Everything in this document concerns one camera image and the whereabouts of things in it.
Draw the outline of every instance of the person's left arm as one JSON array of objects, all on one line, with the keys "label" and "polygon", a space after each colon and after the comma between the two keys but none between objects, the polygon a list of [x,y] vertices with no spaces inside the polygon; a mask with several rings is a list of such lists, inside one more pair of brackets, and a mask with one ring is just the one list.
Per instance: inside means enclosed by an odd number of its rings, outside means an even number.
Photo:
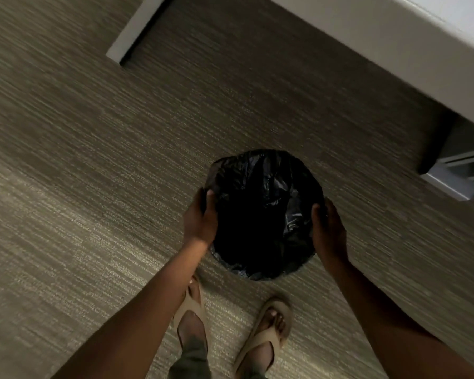
[{"label": "person's left arm", "polygon": [[53,376],[142,379],[147,375],[170,320],[217,229],[215,196],[201,212],[200,189],[183,217],[183,247],[125,307],[112,316]]}]

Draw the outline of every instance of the black trash bag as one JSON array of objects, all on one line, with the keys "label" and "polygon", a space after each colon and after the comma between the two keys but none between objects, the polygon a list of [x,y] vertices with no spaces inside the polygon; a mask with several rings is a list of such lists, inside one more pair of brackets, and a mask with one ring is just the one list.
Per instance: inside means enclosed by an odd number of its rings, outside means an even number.
[{"label": "black trash bag", "polygon": [[206,189],[216,195],[218,231],[212,254],[230,271],[272,280],[314,255],[311,208],[320,184],[288,152],[259,149],[215,161]]}]

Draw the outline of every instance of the floor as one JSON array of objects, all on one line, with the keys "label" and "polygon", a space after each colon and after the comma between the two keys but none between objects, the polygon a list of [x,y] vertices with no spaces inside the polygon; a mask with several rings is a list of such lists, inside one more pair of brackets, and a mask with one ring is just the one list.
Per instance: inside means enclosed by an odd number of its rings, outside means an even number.
[{"label": "floor", "polygon": [[[173,0],[121,69],[140,2],[0,0],[0,379],[50,377],[174,254],[211,162],[259,147],[304,161],[354,263],[474,363],[474,200],[415,172],[443,108],[268,0]],[[213,377],[275,292],[296,324],[270,377],[385,376],[320,261],[201,270]],[[149,377],[178,351],[169,330]]]}]

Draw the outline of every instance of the pants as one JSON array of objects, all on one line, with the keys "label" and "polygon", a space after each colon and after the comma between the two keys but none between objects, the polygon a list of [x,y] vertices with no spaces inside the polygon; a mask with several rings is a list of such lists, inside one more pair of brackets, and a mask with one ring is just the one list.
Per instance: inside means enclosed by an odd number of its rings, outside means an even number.
[{"label": "pants", "polygon": [[[203,341],[192,338],[183,346],[181,357],[170,367],[168,379],[211,379]],[[251,369],[241,379],[265,379],[265,376]]]}]

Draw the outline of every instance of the beige sandal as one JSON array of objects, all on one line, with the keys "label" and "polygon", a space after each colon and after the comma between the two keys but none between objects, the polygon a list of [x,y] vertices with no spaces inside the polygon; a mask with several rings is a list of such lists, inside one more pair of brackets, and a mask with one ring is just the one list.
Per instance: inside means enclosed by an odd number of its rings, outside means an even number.
[{"label": "beige sandal", "polygon": [[[279,340],[278,332],[275,328],[275,325],[272,325],[267,330],[261,331],[255,335],[256,330],[258,329],[258,326],[260,325],[265,313],[271,307],[283,316],[284,322],[286,323],[286,328],[284,329],[284,333],[283,333],[284,338],[282,341]],[[290,336],[292,323],[293,323],[293,312],[290,306],[287,305],[286,302],[284,302],[281,299],[278,299],[278,298],[269,299],[267,303],[263,305],[260,311],[260,314],[258,315],[258,318],[255,322],[255,325],[253,327],[253,331],[251,331],[251,334],[248,340],[246,341],[246,344],[244,344],[244,347],[242,347],[242,350],[240,351],[239,355],[237,356],[237,359],[235,360],[234,374],[237,373],[237,370],[239,369],[246,354],[250,350],[254,349],[256,346],[259,346],[260,344],[263,344],[265,342],[270,342],[272,345],[272,362],[269,364],[269,367],[267,368],[268,370],[274,363],[274,360],[276,356],[278,355],[279,351],[281,350],[281,348],[283,348],[284,345],[286,344],[286,340],[288,339],[288,336]]]},{"label": "beige sandal", "polygon": [[172,318],[172,323],[174,325],[174,330],[177,332],[177,338],[179,339],[179,343],[181,344],[182,348],[182,341],[181,338],[179,337],[179,324],[181,323],[181,319],[183,315],[187,311],[193,311],[195,315],[202,321],[202,324],[204,325],[204,331],[205,331],[205,336],[206,336],[206,346],[207,346],[207,351],[209,350],[209,345],[210,345],[210,340],[209,340],[209,323],[207,321],[207,315],[205,312],[204,308],[204,294],[202,291],[202,284],[200,283],[200,279],[196,275],[194,275],[195,280],[199,284],[199,291],[200,291],[200,302],[202,305],[198,304],[198,302],[193,299],[190,295],[190,290],[188,287],[186,288],[186,295],[184,296],[184,300],[177,309],[177,312],[175,313],[174,317]]}]

